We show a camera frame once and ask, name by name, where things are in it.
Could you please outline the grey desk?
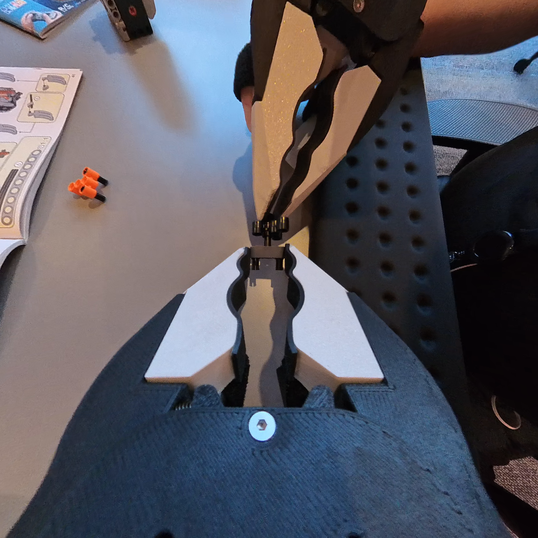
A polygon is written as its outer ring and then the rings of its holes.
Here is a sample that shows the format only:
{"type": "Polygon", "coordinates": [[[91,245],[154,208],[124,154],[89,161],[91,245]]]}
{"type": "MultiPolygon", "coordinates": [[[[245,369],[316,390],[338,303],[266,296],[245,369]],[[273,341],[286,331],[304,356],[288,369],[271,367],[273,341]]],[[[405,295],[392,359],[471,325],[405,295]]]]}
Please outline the grey desk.
{"type": "Polygon", "coordinates": [[[250,1],[156,1],[125,43],[100,2],[44,41],[6,24],[1,66],[84,76],[1,271],[1,536],[104,365],[178,293],[251,243],[251,138],[233,95],[250,1]],[[71,193],[89,167],[104,203],[71,193]]]}

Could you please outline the person's right hand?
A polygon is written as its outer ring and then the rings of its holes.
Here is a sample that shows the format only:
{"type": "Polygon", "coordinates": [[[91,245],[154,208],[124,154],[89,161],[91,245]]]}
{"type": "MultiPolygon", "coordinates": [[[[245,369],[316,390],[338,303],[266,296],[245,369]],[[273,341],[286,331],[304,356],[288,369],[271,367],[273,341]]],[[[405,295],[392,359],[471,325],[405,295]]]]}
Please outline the person's right hand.
{"type": "Polygon", "coordinates": [[[252,132],[252,105],[254,99],[254,86],[242,88],[240,92],[240,101],[244,110],[246,126],[249,132],[252,132]]]}

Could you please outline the grey beam with black pins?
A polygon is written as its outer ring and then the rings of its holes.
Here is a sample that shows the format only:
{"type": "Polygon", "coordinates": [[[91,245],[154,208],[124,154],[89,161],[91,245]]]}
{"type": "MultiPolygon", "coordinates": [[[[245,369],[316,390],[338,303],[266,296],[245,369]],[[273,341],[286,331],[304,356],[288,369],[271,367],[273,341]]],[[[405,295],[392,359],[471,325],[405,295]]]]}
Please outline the grey beam with black pins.
{"type": "Polygon", "coordinates": [[[274,259],[275,269],[281,271],[284,269],[284,257],[285,257],[285,247],[284,246],[263,246],[256,245],[250,247],[250,268],[251,270],[260,269],[260,260],[261,259],[274,259]]]}

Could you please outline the orange connector with black pins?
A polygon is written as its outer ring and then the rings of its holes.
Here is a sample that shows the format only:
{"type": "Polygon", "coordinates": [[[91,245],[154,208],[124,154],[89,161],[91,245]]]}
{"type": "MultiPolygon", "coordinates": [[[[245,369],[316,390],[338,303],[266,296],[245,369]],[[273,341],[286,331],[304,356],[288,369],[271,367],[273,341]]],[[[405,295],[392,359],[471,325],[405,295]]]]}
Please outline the orange connector with black pins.
{"type": "Polygon", "coordinates": [[[109,184],[109,181],[100,175],[99,172],[85,167],[83,169],[82,178],[71,182],[68,185],[68,190],[71,193],[77,194],[78,196],[92,198],[98,202],[104,203],[106,197],[101,194],[98,189],[105,187],[109,184]]]}

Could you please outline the grey toy robot body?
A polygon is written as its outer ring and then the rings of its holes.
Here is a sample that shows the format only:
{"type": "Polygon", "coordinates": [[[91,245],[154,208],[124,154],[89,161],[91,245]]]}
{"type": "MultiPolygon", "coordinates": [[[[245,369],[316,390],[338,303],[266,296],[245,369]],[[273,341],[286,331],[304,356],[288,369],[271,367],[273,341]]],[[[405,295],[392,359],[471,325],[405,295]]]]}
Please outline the grey toy robot body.
{"type": "Polygon", "coordinates": [[[124,41],[153,33],[150,20],[156,14],[154,1],[101,1],[112,25],[124,41]]]}

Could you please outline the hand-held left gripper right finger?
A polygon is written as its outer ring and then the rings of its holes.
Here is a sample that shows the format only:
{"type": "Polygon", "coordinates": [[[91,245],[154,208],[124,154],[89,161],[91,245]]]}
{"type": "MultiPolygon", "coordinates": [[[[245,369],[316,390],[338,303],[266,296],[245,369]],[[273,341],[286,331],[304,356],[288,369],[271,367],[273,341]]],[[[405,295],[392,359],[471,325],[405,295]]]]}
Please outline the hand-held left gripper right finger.
{"type": "Polygon", "coordinates": [[[382,382],[384,375],[344,287],[294,246],[285,246],[294,311],[285,346],[285,406],[300,407],[324,385],[382,382]]]}

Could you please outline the person's right forearm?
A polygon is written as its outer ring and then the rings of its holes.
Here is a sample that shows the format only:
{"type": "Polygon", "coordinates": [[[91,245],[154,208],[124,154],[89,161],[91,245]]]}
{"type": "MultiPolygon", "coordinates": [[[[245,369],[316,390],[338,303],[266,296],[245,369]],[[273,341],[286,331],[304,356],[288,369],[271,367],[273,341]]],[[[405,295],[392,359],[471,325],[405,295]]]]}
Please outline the person's right forearm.
{"type": "Polygon", "coordinates": [[[537,1],[427,1],[412,57],[485,54],[537,35],[537,1]]]}

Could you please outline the black dimpled edge pad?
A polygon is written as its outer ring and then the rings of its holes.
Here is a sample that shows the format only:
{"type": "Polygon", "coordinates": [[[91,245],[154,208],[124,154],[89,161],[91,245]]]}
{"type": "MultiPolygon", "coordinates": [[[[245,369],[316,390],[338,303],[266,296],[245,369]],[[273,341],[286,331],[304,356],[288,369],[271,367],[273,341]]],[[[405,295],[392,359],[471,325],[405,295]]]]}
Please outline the black dimpled edge pad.
{"type": "Polygon", "coordinates": [[[464,422],[467,378],[419,60],[316,193],[313,261],[399,335],[464,422]]]}

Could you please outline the black office chair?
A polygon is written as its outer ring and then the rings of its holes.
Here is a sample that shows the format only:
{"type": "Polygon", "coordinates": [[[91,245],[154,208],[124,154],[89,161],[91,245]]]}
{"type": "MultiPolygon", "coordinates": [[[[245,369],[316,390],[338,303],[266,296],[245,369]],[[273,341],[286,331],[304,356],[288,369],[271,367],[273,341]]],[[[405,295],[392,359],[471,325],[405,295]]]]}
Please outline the black office chair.
{"type": "Polygon", "coordinates": [[[433,136],[501,145],[537,126],[537,110],[478,99],[428,102],[433,136]]]}

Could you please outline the open instruction booklet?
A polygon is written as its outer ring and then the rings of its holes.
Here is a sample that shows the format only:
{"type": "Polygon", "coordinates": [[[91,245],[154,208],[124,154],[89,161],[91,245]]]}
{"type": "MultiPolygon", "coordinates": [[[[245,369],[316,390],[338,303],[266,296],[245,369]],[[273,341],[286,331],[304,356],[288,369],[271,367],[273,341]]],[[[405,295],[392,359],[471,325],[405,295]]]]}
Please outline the open instruction booklet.
{"type": "Polygon", "coordinates": [[[1,264],[29,238],[31,210],[83,72],[1,67],[1,264]]]}

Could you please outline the person's black clothing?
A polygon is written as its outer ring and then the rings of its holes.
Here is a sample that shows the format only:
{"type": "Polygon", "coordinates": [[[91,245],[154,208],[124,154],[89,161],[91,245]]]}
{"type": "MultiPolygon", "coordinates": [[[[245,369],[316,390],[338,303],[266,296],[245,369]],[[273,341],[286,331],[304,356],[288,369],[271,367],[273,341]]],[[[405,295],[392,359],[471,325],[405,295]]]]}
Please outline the person's black clothing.
{"type": "Polygon", "coordinates": [[[537,127],[460,168],[440,201],[449,252],[489,231],[514,237],[502,262],[451,276],[479,471],[508,527],[537,537],[537,510],[497,485],[493,471],[537,458],[537,127]]]}

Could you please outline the blue toy set box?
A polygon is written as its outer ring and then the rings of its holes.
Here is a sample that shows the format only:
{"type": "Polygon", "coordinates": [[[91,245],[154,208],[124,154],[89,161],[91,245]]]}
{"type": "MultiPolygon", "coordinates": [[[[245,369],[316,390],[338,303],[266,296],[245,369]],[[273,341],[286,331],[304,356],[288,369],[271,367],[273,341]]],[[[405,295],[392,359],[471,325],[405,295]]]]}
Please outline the blue toy set box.
{"type": "Polygon", "coordinates": [[[92,1],[1,1],[1,20],[40,39],[92,1]]]}

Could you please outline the black cross connector piece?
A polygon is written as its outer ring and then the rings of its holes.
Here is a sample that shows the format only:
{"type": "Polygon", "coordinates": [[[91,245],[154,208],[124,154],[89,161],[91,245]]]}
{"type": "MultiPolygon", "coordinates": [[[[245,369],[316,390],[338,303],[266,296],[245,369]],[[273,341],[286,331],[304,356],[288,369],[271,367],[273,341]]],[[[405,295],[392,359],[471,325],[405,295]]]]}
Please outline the black cross connector piece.
{"type": "Polygon", "coordinates": [[[268,218],[257,220],[252,223],[252,235],[263,237],[264,246],[271,246],[272,241],[280,241],[284,233],[289,230],[289,219],[287,217],[268,218]]]}

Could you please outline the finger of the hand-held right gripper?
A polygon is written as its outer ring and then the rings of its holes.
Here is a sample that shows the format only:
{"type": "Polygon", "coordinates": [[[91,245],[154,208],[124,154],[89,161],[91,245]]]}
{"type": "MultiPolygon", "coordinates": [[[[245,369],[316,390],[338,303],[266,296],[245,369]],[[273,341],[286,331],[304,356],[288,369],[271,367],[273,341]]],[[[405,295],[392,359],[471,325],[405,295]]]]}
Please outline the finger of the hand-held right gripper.
{"type": "Polygon", "coordinates": [[[251,49],[253,195],[258,223],[271,222],[281,165],[294,145],[294,120],[305,92],[316,82],[323,50],[314,16],[325,17],[335,1],[254,1],[251,49]]]}
{"type": "Polygon", "coordinates": [[[369,66],[331,72],[313,91],[283,160],[270,212],[288,217],[345,156],[380,85],[369,66]]]}

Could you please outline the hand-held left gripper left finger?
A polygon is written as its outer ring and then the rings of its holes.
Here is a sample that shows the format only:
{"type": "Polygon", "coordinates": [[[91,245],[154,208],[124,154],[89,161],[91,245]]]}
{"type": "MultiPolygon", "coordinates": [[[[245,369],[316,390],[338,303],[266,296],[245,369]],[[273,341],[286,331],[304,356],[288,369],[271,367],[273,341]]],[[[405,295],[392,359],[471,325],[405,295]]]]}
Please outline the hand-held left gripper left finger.
{"type": "Polygon", "coordinates": [[[186,290],[146,381],[212,385],[225,406],[243,406],[249,361],[239,309],[249,270],[250,250],[240,248],[186,290]]]}

